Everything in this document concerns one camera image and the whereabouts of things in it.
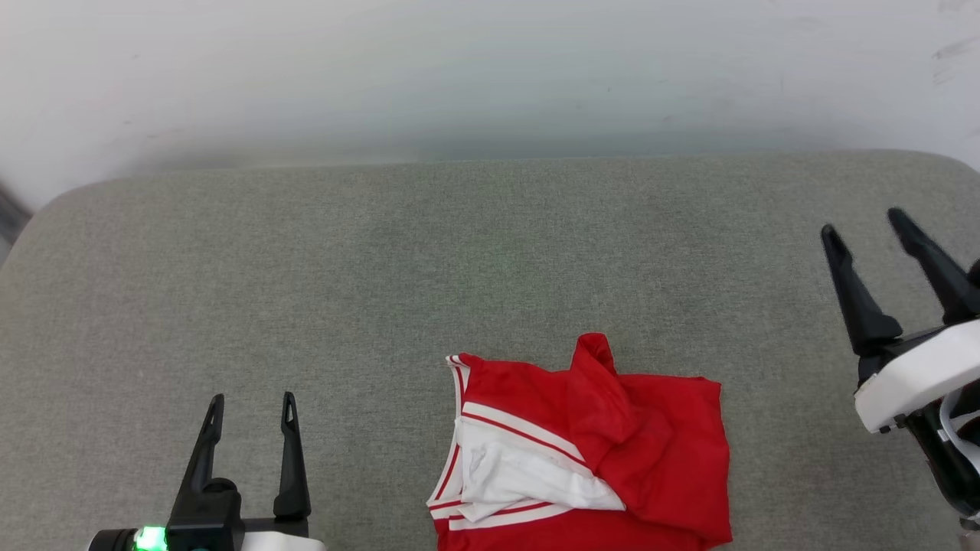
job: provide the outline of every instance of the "glowing green led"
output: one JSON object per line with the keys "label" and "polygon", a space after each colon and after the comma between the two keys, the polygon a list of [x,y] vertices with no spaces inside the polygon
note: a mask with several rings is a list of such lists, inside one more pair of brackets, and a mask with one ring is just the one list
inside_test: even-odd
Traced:
{"label": "glowing green led", "polygon": [[144,526],[133,541],[136,551],[167,551],[167,529],[163,526]]}

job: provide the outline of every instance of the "gray fabric surface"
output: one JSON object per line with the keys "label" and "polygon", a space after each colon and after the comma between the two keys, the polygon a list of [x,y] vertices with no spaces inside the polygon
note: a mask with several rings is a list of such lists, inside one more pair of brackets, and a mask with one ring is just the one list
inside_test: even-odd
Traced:
{"label": "gray fabric surface", "polygon": [[69,193],[0,270],[0,533],[80,549],[166,520],[226,394],[216,475],[278,483],[296,393],[312,534],[430,549],[468,351],[567,367],[604,331],[625,373],[721,381],[739,550],[952,549],[905,432],[871,435],[818,232],[837,223],[906,329],[940,319],[885,210],[962,263],[980,175],[930,155],[478,162],[155,175]]}

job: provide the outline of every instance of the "white wall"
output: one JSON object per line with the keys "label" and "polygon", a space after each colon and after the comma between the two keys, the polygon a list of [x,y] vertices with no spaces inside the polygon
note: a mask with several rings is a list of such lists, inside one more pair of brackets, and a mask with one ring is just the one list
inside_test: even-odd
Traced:
{"label": "white wall", "polygon": [[893,147],[980,168],[980,0],[0,0],[0,181]]}

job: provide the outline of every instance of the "red cloth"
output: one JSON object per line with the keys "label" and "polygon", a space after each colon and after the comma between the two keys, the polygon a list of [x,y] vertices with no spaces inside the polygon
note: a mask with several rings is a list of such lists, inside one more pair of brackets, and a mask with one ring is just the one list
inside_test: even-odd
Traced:
{"label": "red cloth", "polygon": [[626,511],[528,502],[478,523],[453,512],[458,447],[429,500],[440,551],[703,551],[731,541],[721,385],[702,377],[618,375],[606,337],[578,339],[571,368],[451,359],[457,414],[584,463]]}

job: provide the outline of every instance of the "red and white garment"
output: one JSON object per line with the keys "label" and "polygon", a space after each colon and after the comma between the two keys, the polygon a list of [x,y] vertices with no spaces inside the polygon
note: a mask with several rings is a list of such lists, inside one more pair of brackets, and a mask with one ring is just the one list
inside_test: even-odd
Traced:
{"label": "red and white garment", "polygon": [[702,551],[731,541],[721,386],[616,373],[584,334],[571,368],[448,359],[449,459],[428,500],[440,551]]}

